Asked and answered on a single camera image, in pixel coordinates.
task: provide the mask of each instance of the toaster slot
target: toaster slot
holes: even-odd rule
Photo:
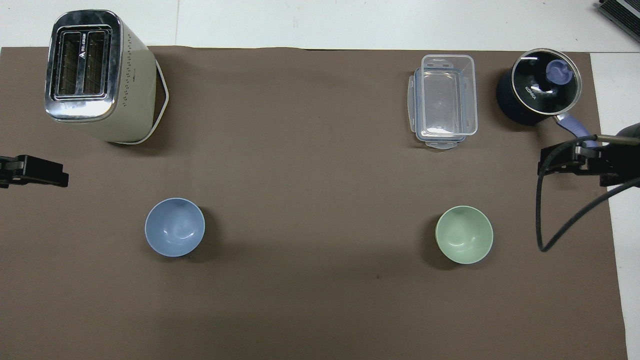
[[[78,54],[81,41],[82,35],[78,32],[65,32],[62,34],[58,95],[74,95],[76,93]]]
[[[105,31],[92,31],[86,40],[83,94],[100,95],[104,92],[107,71],[108,37]]]

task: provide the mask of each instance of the blue pot handle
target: blue pot handle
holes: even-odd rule
[[[558,124],[561,128],[569,131],[571,134],[575,135],[575,137],[579,138],[581,136],[589,136],[592,135],[584,125],[580,122],[580,120],[571,116],[569,113],[562,113],[554,116],[556,120],[556,124]],[[597,147],[598,143],[592,140],[588,140],[584,142],[586,147]]]

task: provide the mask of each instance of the plastic food container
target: plastic food container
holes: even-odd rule
[[[476,70],[467,55],[427,55],[409,77],[409,125],[430,147],[450,149],[477,131]]]

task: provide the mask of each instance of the black cable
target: black cable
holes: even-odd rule
[[[536,187],[536,236],[538,238],[538,248],[542,252],[546,252],[549,249],[551,249],[551,247],[554,246],[554,244],[558,241],[558,239],[560,239],[560,237],[567,230],[569,230],[569,228],[573,224],[575,224],[586,213],[588,213],[593,208],[595,208],[596,206],[601,204],[603,201],[607,200],[608,198],[610,198],[610,197],[612,197],[612,196],[614,196],[614,195],[616,195],[618,193],[621,193],[621,192],[625,191],[628,188],[640,185],[640,177],[637,177],[635,179],[632,179],[632,180],[629,180],[629,181],[623,183],[622,185],[618,186],[615,189],[609,190],[608,192],[602,194],[601,196],[598,196],[596,199],[591,201],[589,204],[585,205],[580,211],[578,211],[574,216],[572,216],[571,219],[569,219],[566,223],[564,223],[564,225],[560,228],[560,230],[558,230],[558,232],[551,238],[551,240],[549,240],[549,242],[546,245],[544,245],[542,243],[542,229],[541,229],[541,221],[540,221],[540,204],[541,204],[541,199],[542,199],[542,180],[545,177],[545,172],[547,171],[547,169],[548,169],[549,165],[551,164],[551,162],[554,160],[554,158],[560,152],[564,151],[565,149],[567,149],[567,148],[569,148],[571,146],[575,146],[576,144],[581,143],[583,141],[586,141],[586,140],[597,140],[597,138],[598,137],[596,135],[582,136],[582,137],[567,141],[565,143],[562,143],[561,145],[556,147],[547,156],[545,161],[542,163],[542,166],[538,170],[538,185]]]

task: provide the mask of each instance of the white surface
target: white surface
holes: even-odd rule
[[[116,12],[147,45],[592,53],[602,131],[640,122],[640,44],[595,0],[0,0],[0,46],[48,46],[63,12]],[[640,360],[640,189],[611,207],[628,358]]]

